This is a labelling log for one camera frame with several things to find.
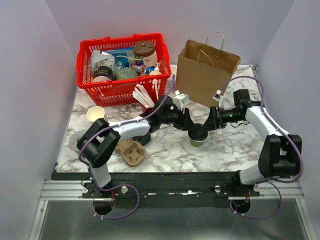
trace marble countertop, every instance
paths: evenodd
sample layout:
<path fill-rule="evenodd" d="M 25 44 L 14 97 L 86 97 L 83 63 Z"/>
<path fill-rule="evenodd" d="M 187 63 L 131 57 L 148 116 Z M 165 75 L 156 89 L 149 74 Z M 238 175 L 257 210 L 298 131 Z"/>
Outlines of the marble countertop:
<path fill-rule="evenodd" d="M 177 66 L 171 65 L 172 74 Z M 248 65 L 240 65 L 236 76 L 254 76 Z M 169 88 L 172 78 L 168 80 Z M 260 94 L 255 81 L 240 78 L 232 81 L 224 94 L 224 108 L 234 107 L 233 92 L 238 89 L 249 90 L 251 99 L 260 101 Z M 91 123 L 86 119 L 86 112 L 95 103 L 87 93 L 78 88 L 72 113 L 58 159 L 57 172 L 87 172 L 87 167 L 78 160 L 77 138 L 87 130 Z M 193 101 L 185 105 L 195 123 L 204 123 L 209 115 L 209 108 Z M 119 122 L 137 117 L 142 113 L 139 103 L 105 107 L 108 121 Z M 210 131 L 208 139 L 200 147 L 190 144 L 188 132 L 173 126 L 158 130 L 151 135 L 151 141 L 145 146 L 146 159 L 136 167 L 128 166 L 120 154 L 114 152 L 108 161 L 110 172 L 222 172 L 237 171 L 251 167 L 258 162 L 263 140 L 252 125 L 240 125 L 237 128 L 229 124 L 224 129 Z"/>

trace red plastic basket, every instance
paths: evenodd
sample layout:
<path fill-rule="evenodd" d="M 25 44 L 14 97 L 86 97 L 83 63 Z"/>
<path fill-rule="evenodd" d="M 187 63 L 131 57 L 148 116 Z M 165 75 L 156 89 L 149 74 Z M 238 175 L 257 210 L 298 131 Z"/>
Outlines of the red plastic basket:
<path fill-rule="evenodd" d="M 161 75 L 140 76 L 133 79 L 116 80 L 109 82 L 91 82 L 90 57 L 94 50 L 112 50 L 131 47 L 141 40 L 154 42 L 158 62 L 160 64 Z M 84 40 L 80 43 L 80 50 L 76 60 L 77 85 L 84 89 L 86 93 L 98 106 L 114 106 L 120 104 L 137 103 L 132 93 L 137 84 L 144 86 L 152 99 L 155 99 L 156 92 L 153 79 L 158 80 L 159 95 L 163 95 L 166 90 L 167 80 L 171 75 L 170 57 L 164 38 L 161 33 L 133 34 L 133 36 L 119 38 L 100 38 Z"/>

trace jar lid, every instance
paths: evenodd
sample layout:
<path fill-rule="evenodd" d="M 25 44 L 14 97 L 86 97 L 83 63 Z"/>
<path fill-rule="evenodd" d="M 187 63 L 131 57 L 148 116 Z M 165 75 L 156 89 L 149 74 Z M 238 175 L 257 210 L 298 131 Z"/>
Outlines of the jar lid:
<path fill-rule="evenodd" d="M 134 55 L 137 57 L 148 57 L 156 51 L 156 46 L 152 41 L 138 41 L 133 46 Z"/>

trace white paper cup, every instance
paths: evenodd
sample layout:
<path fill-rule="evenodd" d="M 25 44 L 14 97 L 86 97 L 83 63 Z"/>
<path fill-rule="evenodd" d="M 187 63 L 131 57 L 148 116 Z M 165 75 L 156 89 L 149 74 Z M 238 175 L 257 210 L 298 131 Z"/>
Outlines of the white paper cup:
<path fill-rule="evenodd" d="M 94 123 L 97 119 L 104 119 L 107 121 L 106 112 L 101 106 L 93 106 L 86 112 L 86 119 L 90 123 Z"/>

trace white wall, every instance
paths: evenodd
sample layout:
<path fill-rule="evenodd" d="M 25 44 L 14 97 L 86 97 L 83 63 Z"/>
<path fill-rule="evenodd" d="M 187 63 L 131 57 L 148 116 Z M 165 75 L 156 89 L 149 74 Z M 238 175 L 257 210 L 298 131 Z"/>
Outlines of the white wall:
<path fill-rule="evenodd" d="M 43 0 L 0 3 L 0 238 L 28 239 L 75 90 L 75 58 Z"/>
<path fill-rule="evenodd" d="M 320 238 L 320 1 L 295 0 L 257 70 L 274 119 L 302 137 L 302 189 Z"/>
<path fill-rule="evenodd" d="M 82 40 L 160 32 L 171 63 L 187 39 L 226 34 L 224 49 L 257 64 L 294 0 L 46 0 L 72 53 Z M 219 48 L 222 37 L 208 43 Z"/>

